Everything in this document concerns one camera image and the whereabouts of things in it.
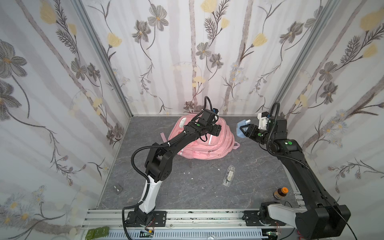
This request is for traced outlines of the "light blue pencil sharpener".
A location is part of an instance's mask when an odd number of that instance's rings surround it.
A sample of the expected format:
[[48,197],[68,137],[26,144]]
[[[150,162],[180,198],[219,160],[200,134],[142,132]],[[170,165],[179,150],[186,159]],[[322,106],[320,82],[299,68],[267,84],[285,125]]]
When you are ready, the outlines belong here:
[[247,132],[250,123],[251,120],[242,120],[237,123],[236,132],[239,138],[246,138],[245,133]]

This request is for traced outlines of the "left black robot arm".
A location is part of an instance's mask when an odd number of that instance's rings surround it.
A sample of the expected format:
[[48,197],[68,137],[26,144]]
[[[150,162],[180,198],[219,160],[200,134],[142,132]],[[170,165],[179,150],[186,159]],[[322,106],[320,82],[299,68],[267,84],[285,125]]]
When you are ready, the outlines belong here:
[[[190,122],[183,126],[183,131],[176,137],[163,144],[154,143],[150,146],[141,147],[135,150],[131,156],[133,169],[146,180],[140,201],[132,206],[123,207],[122,221],[127,239],[131,236],[127,230],[128,218],[125,211],[134,209],[136,220],[141,226],[147,227],[154,220],[156,199],[162,182],[172,172],[173,158],[188,144],[200,139],[202,136],[218,136],[222,127],[217,124],[219,120],[218,109],[213,108],[209,97],[204,98],[203,109],[195,115]],[[146,170],[142,172],[135,164],[135,156],[143,151],[149,150],[145,162]]]

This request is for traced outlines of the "pink backpack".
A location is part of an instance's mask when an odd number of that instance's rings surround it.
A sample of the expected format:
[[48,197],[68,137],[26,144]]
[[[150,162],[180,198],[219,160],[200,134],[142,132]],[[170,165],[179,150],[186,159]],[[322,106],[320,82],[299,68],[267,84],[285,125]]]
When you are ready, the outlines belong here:
[[[167,140],[170,141],[172,138],[182,133],[184,125],[189,123],[197,114],[198,113],[191,113],[180,117]],[[240,144],[235,141],[235,137],[226,121],[219,118],[217,124],[222,127],[219,136],[216,137],[211,134],[207,134],[207,137],[205,137],[205,135],[203,135],[203,140],[199,137],[196,141],[189,143],[186,147],[181,149],[177,154],[186,159],[216,160],[225,157],[232,150],[239,148]],[[166,143],[167,141],[165,135],[161,133],[161,136],[163,141]]]

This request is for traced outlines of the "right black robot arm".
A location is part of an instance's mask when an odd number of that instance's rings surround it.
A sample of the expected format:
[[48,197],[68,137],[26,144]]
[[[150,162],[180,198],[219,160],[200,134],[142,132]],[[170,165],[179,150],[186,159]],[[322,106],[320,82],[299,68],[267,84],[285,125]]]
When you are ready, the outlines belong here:
[[287,120],[278,115],[280,104],[274,103],[271,112],[258,114],[258,124],[239,122],[237,131],[246,138],[265,145],[267,152],[282,162],[298,187],[304,209],[294,209],[277,202],[262,203],[258,218],[263,224],[282,222],[297,229],[304,239],[317,240],[339,237],[351,212],[337,201],[316,177],[299,143],[288,138]]

